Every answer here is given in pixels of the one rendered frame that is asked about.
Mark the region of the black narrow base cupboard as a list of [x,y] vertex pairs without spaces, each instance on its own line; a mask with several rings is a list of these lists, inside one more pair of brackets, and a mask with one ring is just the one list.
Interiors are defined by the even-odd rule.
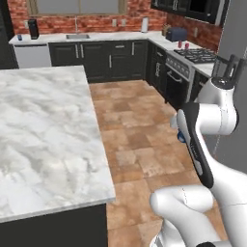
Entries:
[[194,81],[192,84],[192,90],[190,95],[190,100],[194,101],[204,84],[207,82],[208,78],[203,74],[199,73],[198,71],[195,72]]

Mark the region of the steel sink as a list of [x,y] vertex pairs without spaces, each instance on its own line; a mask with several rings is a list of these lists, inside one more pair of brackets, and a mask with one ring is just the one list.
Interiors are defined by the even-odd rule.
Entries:
[[67,40],[85,40],[89,39],[90,36],[88,34],[71,34],[71,35],[66,35]]

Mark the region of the white dishwasher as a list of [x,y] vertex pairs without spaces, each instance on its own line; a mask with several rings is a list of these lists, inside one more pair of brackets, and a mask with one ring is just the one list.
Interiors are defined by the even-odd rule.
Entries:
[[20,69],[47,68],[51,66],[48,45],[45,44],[17,44],[14,53]]

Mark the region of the blue toaster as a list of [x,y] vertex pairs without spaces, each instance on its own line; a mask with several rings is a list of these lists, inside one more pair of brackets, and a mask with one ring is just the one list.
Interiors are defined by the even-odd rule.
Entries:
[[181,27],[170,27],[166,33],[166,39],[168,41],[186,41],[187,30]]

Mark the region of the black base cupboard run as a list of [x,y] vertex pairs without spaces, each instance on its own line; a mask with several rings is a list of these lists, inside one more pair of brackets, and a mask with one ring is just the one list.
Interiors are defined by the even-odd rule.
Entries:
[[83,66],[89,83],[145,78],[146,41],[69,41],[48,46],[53,67]]

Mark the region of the black corner base cupboards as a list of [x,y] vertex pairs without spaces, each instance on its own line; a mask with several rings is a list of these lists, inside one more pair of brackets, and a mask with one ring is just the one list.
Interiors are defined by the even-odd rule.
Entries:
[[166,91],[166,51],[152,42],[148,42],[146,81],[162,96]]

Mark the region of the black coffee machine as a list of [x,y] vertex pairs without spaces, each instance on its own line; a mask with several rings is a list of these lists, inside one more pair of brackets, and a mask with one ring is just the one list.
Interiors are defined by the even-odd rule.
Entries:
[[29,19],[28,26],[29,26],[29,32],[30,32],[31,39],[36,40],[40,35],[39,28],[38,28],[38,22],[35,19]]

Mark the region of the black tall cupboard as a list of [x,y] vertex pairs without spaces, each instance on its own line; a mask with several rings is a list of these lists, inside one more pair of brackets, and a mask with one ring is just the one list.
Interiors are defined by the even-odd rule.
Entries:
[[0,69],[17,69],[14,47],[9,41],[14,37],[14,27],[8,1],[0,0]]

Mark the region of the black gas hob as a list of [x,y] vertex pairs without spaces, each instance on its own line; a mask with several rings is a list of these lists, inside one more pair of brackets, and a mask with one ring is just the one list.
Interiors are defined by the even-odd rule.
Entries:
[[214,63],[216,55],[205,48],[175,49],[175,52],[194,64]]

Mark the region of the black steel oven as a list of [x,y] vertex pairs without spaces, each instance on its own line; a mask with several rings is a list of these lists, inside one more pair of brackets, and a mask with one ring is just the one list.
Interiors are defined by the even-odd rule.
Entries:
[[185,58],[187,52],[171,50],[166,58],[166,100],[176,109],[188,101],[195,74],[193,63]]

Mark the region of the grey fridge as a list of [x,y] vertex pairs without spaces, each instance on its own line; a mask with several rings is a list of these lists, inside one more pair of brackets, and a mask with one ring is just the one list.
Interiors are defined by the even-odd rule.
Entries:
[[[218,56],[229,59],[234,54],[247,58],[247,0],[230,0],[218,47]],[[239,113],[239,124],[230,136],[206,136],[210,153],[231,168],[247,164],[247,67],[242,72],[233,94]]]

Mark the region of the window with wooden frame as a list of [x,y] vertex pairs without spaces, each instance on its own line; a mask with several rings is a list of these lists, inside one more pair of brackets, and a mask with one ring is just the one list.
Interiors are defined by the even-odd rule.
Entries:
[[27,0],[30,14],[124,14],[127,0]]

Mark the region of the black wall cupboards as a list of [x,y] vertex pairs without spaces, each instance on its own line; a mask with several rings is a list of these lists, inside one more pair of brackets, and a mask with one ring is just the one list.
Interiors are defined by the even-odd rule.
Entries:
[[230,0],[151,0],[151,8],[222,26]]

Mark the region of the black island cupboard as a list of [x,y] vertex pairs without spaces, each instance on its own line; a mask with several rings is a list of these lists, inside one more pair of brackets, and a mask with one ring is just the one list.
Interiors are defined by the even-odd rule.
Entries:
[[0,223],[0,247],[108,247],[106,204]]

